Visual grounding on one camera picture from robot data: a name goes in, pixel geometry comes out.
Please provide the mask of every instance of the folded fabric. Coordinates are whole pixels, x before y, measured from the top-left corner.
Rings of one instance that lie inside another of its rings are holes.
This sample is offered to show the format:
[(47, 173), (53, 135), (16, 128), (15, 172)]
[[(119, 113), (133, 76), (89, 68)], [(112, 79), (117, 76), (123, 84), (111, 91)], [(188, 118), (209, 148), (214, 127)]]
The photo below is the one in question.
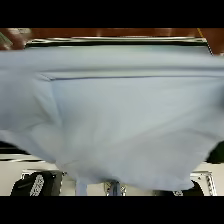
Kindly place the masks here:
[(0, 53), (0, 140), (84, 183), (192, 187), (223, 140), (224, 61), (143, 46)]

